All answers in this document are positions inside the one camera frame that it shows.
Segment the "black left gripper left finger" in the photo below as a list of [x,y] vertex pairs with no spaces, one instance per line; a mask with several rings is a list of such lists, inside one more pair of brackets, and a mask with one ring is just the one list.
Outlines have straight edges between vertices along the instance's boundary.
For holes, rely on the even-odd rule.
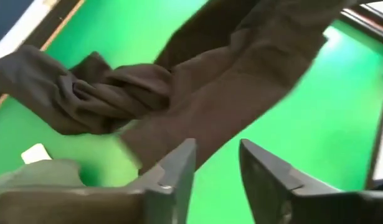
[[11,188],[0,194],[0,224],[186,224],[196,149],[186,139],[121,187]]

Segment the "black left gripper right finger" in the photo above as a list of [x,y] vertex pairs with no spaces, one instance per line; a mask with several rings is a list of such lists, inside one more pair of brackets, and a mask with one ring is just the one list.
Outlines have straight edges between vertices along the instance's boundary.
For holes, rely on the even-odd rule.
[[248,139],[239,160],[255,224],[383,224],[383,190],[339,190]]

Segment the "dark green garment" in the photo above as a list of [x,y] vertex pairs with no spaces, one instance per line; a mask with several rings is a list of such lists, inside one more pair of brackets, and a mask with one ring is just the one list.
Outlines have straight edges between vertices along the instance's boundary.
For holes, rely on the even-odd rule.
[[81,167],[67,159],[42,160],[0,175],[0,194],[11,188],[31,186],[84,187]]

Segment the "grey heathered t-shirt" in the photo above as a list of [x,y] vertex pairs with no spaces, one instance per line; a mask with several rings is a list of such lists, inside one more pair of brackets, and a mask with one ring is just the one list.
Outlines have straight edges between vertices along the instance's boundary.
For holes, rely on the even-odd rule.
[[37,143],[21,154],[25,164],[31,164],[43,160],[52,160],[43,144]]

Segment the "black garment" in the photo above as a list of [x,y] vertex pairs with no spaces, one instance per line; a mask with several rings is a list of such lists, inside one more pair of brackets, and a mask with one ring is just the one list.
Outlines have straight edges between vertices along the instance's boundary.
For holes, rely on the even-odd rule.
[[141,172],[187,138],[197,166],[282,100],[357,0],[209,0],[153,63],[72,68],[23,46],[0,58],[0,90],[60,134],[121,140]]

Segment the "navy white striped laundry bin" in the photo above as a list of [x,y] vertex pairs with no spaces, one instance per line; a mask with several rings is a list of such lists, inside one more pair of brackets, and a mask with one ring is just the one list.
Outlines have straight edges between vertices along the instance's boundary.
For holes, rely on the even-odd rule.
[[15,51],[60,0],[0,0],[0,58]]

